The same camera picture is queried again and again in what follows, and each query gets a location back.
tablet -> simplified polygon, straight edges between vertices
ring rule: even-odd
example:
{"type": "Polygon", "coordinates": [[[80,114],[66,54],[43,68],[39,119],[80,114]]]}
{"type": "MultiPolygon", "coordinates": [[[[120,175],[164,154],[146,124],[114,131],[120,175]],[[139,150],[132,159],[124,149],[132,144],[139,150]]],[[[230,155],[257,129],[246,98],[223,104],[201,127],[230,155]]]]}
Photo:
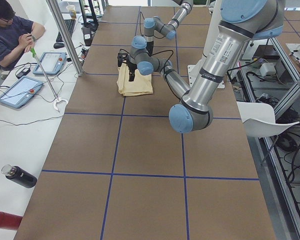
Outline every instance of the tablet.
{"type": "MultiPolygon", "coordinates": [[[[67,54],[65,52],[44,52],[40,57],[40,63],[47,75],[56,75],[63,68],[67,54]]],[[[39,64],[33,69],[34,75],[44,75],[39,64]]]]}
{"type": "Polygon", "coordinates": [[[0,103],[19,109],[41,89],[42,85],[42,81],[23,76],[0,96],[0,103]]]}

computer mouse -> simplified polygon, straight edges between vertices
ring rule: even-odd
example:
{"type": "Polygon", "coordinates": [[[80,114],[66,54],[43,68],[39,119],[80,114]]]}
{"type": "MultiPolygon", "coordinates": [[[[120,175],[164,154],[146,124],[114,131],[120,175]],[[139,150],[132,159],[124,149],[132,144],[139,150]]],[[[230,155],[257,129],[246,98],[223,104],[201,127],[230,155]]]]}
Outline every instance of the computer mouse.
{"type": "Polygon", "coordinates": [[[64,46],[65,44],[63,42],[56,42],[55,44],[53,44],[54,49],[60,49],[63,48],[64,46]]]}

cup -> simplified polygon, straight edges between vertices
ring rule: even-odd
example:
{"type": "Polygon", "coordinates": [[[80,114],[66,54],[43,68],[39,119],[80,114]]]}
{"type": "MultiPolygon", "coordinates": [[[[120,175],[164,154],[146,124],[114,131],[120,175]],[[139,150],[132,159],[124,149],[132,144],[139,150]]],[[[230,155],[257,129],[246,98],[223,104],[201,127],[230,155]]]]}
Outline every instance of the cup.
{"type": "Polygon", "coordinates": [[[69,14],[70,14],[72,19],[77,18],[76,6],[75,5],[68,5],[68,6],[66,6],[66,9],[69,11],[69,14]]]}
{"type": "Polygon", "coordinates": [[[18,230],[22,216],[0,211],[0,229],[18,230]]]}

folded towel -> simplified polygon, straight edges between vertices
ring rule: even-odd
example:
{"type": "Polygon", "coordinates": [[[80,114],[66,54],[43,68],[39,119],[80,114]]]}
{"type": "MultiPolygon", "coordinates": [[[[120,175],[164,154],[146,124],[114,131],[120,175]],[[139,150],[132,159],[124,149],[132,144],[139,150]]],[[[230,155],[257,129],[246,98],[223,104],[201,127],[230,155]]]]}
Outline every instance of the folded towel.
{"type": "Polygon", "coordinates": [[[151,85],[151,74],[142,76],[138,69],[135,70],[134,81],[129,81],[129,68],[126,64],[118,67],[119,77],[116,82],[118,91],[123,96],[138,96],[144,94],[153,94],[151,85]]]}

white desk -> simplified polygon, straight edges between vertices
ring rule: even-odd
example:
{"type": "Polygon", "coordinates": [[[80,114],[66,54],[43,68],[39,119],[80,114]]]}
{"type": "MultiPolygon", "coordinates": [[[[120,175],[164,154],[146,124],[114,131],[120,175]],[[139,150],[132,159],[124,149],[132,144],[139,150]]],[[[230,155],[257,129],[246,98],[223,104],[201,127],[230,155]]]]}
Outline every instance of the white desk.
{"type": "MultiPolygon", "coordinates": [[[[45,25],[45,28],[46,32],[38,39],[34,47],[38,57],[43,52],[66,52],[65,47],[59,49],[53,48],[58,29],[52,17],[45,25]]],[[[80,42],[84,43],[81,24],[78,21],[72,35],[72,41],[75,48],[80,45],[80,42]]],[[[30,52],[22,56],[18,65],[27,62],[36,62],[30,52]]],[[[38,77],[32,74],[33,68],[31,68],[31,73],[28,73],[28,76],[45,82],[43,76],[38,77]]],[[[3,82],[3,86],[11,86],[16,82],[15,72],[16,70],[13,70],[9,74],[3,82]]],[[[59,96],[69,100],[78,77],[74,66],[69,66],[59,77],[64,81],[59,96]]],[[[55,78],[52,85],[58,92],[62,86],[62,82],[58,78],[55,78]]],[[[48,101],[54,99],[54,95],[47,83],[44,84],[38,94],[48,101]]],[[[51,117],[61,117],[64,114],[66,104],[62,102],[57,106],[60,113],[53,108],[53,103],[46,102],[40,96],[36,95],[21,109],[12,109],[0,104],[0,119],[15,124],[22,124],[51,117]]],[[[34,176],[39,177],[60,122],[61,118],[57,118],[29,125],[13,126],[0,121],[0,211],[23,216],[34,189],[25,188],[6,179],[1,173],[1,168],[6,164],[17,165],[34,176]]],[[[0,229],[0,240],[12,240],[15,234],[16,231],[0,229]]]]}

